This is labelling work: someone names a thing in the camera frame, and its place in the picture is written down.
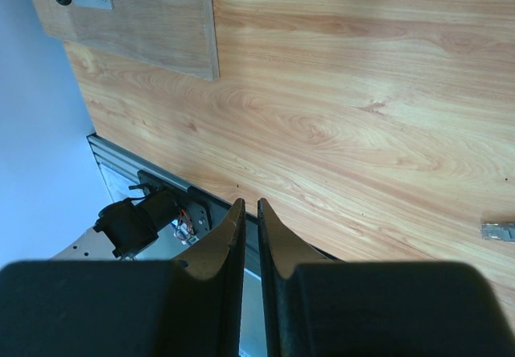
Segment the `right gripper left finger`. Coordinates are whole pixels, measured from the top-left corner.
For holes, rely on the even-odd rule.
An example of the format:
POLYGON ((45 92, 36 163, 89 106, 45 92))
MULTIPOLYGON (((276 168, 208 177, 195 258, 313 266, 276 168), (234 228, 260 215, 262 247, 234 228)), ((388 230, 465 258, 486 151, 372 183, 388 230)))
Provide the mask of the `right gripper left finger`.
POLYGON ((172 356, 237 356, 245 265, 245 201, 237 199, 201 241, 174 259, 172 356))

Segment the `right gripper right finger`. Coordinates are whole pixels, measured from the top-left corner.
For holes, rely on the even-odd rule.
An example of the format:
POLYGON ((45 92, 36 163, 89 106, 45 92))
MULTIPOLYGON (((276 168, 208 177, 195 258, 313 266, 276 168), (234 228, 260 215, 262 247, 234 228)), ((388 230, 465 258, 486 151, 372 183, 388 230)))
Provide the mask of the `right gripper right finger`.
POLYGON ((330 259, 278 217, 267 199, 257 202, 266 349, 269 356, 311 355, 311 325, 299 271, 330 259))

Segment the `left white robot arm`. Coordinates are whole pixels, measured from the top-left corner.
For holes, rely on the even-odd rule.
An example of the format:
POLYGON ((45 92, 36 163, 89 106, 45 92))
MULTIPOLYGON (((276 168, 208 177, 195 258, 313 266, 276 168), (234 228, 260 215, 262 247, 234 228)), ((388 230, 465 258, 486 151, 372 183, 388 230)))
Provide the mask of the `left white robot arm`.
POLYGON ((137 256, 159 238, 159 232, 179 216, 176 197, 160 188, 143 198, 126 198, 98 213, 97 221, 55 261, 121 261, 137 256))

